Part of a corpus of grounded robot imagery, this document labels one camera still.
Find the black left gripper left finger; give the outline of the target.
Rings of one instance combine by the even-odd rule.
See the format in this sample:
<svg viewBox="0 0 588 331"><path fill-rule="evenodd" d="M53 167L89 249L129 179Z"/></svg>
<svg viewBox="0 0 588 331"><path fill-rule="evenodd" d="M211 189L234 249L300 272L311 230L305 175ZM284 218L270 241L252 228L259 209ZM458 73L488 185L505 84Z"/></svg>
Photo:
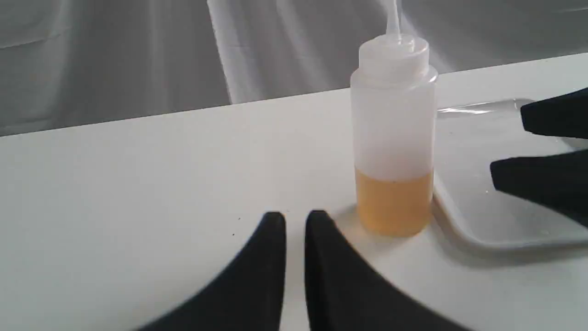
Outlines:
<svg viewBox="0 0 588 331"><path fill-rule="evenodd" d="M263 215L235 258L197 295L143 331L277 331L285 293L287 236L280 212Z"/></svg>

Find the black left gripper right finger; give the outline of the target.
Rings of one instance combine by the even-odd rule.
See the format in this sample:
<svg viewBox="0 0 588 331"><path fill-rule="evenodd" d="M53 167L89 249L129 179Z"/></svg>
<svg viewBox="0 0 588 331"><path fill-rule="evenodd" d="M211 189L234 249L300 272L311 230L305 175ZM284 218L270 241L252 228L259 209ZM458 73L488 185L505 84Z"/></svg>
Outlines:
<svg viewBox="0 0 588 331"><path fill-rule="evenodd" d="M306 220L305 293L312 331L464 330L376 272L323 210Z"/></svg>

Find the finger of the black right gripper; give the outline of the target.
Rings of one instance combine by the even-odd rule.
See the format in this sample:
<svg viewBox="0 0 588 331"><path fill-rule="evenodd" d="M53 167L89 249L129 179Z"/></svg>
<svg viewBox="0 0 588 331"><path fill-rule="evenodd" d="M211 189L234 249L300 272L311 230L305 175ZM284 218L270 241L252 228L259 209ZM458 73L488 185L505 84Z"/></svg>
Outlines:
<svg viewBox="0 0 588 331"><path fill-rule="evenodd" d="M513 157L490 164L497 191L542 205L586 227L588 152Z"/></svg>
<svg viewBox="0 0 588 331"><path fill-rule="evenodd" d="M588 138L588 89L540 100L520 108L527 132L550 137Z"/></svg>

